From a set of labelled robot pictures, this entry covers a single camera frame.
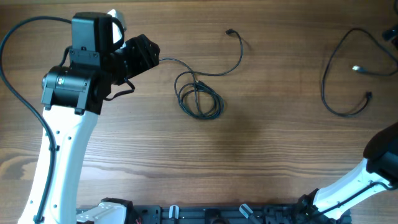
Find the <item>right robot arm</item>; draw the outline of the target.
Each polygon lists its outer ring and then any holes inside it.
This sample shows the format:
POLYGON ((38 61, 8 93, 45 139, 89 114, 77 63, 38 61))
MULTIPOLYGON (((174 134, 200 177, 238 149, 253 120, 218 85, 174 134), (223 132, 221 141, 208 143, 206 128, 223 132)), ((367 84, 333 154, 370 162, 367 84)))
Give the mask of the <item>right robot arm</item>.
MULTIPOLYGON (((354 31, 366 34, 385 54, 396 64, 397 58, 383 47, 368 31, 355 27, 350 29, 340 40, 333 51, 321 80, 321 99, 325 108, 342 118, 358 115, 367 108, 373 94, 364 94, 365 103, 355 112, 339 113, 333 110, 325 98, 325 83, 333 57, 342 46, 345 39, 354 31)), ((397 73, 397 68, 391 73, 369 72, 361 66, 353 66, 355 72, 377 76, 390 77, 397 73)), ((383 191, 397 190, 397 122, 378 132, 366 145, 363 159, 351 171, 331 185, 315 189, 311 194, 303 195, 292 212, 292 223, 344 223, 343 214, 358 203, 372 195, 383 191)))

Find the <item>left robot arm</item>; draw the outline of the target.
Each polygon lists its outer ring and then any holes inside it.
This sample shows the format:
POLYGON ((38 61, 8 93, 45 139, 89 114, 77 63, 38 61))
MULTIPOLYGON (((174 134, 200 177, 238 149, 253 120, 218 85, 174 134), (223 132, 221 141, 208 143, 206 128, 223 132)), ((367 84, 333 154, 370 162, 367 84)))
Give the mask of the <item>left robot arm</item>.
POLYGON ((29 199, 20 223, 77 223, 76 195, 83 159, 103 103, 115 99, 113 85, 159 64, 159 46, 145 35, 125 38, 124 16, 79 12, 72 44, 42 80, 42 144, 29 199))

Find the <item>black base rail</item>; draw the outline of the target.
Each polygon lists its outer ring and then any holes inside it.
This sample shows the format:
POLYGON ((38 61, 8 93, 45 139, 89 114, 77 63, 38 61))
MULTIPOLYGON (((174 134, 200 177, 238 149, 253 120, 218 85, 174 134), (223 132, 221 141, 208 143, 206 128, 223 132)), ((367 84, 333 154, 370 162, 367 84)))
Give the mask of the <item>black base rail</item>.
MULTIPOLYGON (((289 224, 303 223, 304 218, 294 217, 292 204, 268 204, 252 206, 253 215, 259 223, 289 224)), ((176 215, 169 214, 169 207, 137 205, 133 207, 136 223, 147 224, 211 224, 240 223, 253 221, 245 217, 238 207, 180 207, 176 215)))

